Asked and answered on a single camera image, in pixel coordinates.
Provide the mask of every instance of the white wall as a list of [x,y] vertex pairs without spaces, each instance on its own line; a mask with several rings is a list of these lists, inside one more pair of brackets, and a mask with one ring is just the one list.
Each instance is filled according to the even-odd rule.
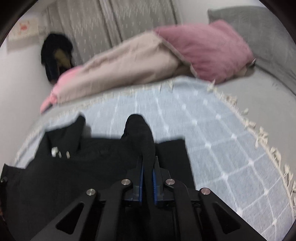
[[207,10],[233,6],[264,6],[259,0],[175,0],[184,23],[208,23]]
[[[22,18],[41,16],[28,13]],[[50,93],[41,65],[43,39],[21,40],[21,47],[8,50],[7,39],[0,47],[0,172],[23,143],[30,126],[39,118],[40,105]]]

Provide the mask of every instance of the patterned curtain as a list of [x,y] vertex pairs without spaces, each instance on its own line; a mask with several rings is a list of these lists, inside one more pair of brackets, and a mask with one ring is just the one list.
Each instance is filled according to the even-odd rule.
[[43,15],[48,32],[72,41],[76,65],[146,30],[180,23],[174,0],[57,0]]

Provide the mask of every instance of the black cloth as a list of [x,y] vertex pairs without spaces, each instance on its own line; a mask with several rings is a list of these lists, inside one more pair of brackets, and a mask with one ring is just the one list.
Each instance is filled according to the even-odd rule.
[[[144,162],[146,200],[139,209],[126,208],[124,240],[174,240],[170,211],[153,203],[152,169],[155,155],[172,178],[194,188],[184,140],[155,144],[149,126],[140,115],[131,115],[121,139],[81,137],[85,119],[46,132],[35,158],[26,169],[5,165],[0,190],[4,218],[16,241],[28,241],[87,189],[102,190],[124,179]],[[62,158],[52,157],[58,147]]]
[[56,50],[61,49],[68,56],[71,62],[73,45],[64,34],[50,33],[41,49],[41,63],[45,66],[46,75],[49,81],[58,80],[59,76],[68,70],[58,66],[57,59],[54,56]]

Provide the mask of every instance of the bright pink cloth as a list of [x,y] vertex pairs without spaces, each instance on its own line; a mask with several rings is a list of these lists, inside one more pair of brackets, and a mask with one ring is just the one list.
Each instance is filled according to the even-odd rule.
[[223,82],[254,60],[248,44],[223,20],[164,26],[154,31],[190,62],[203,80]]
[[64,84],[71,81],[72,78],[77,74],[77,72],[82,68],[82,66],[76,66],[65,73],[61,74],[57,83],[54,85],[50,95],[43,101],[40,107],[40,113],[43,113],[51,104],[54,105],[57,103],[57,94]]

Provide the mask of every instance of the silver screw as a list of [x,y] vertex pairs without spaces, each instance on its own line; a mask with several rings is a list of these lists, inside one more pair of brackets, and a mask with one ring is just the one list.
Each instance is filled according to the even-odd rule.
[[121,184],[122,185],[128,185],[128,184],[130,184],[131,183],[131,181],[129,180],[129,179],[123,179],[122,181],[121,181]]
[[203,188],[203,189],[201,190],[201,192],[202,192],[202,194],[204,194],[204,195],[209,195],[209,194],[211,193],[211,190],[208,189],[208,188]]
[[165,183],[168,184],[168,185],[173,185],[173,184],[175,184],[175,180],[169,178],[169,179],[167,179],[167,180],[165,181]]
[[96,193],[96,190],[94,190],[94,189],[92,189],[92,188],[86,191],[86,194],[89,195],[89,196],[92,196],[92,195],[94,195],[95,193]]

